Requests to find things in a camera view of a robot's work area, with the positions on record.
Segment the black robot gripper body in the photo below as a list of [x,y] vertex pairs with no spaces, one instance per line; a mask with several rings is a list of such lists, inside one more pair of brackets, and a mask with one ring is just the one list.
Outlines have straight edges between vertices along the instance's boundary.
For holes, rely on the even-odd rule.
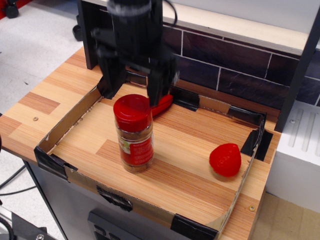
[[148,76],[150,67],[175,67],[177,58],[163,41],[163,1],[109,0],[106,8],[112,28],[94,28],[99,56],[118,57],[125,67],[137,69]]

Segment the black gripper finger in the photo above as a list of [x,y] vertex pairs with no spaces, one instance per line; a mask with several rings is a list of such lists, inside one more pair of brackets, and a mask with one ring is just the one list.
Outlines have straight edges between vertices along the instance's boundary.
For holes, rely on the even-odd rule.
[[171,85],[175,84],[175,67],[151,66],[147,78],[149,104],[157,106],[160,100],[169,93]]
[[101,95],[115,95],[126,81],[126,65],[117,56],[98,57],[102,77],[97,84]]

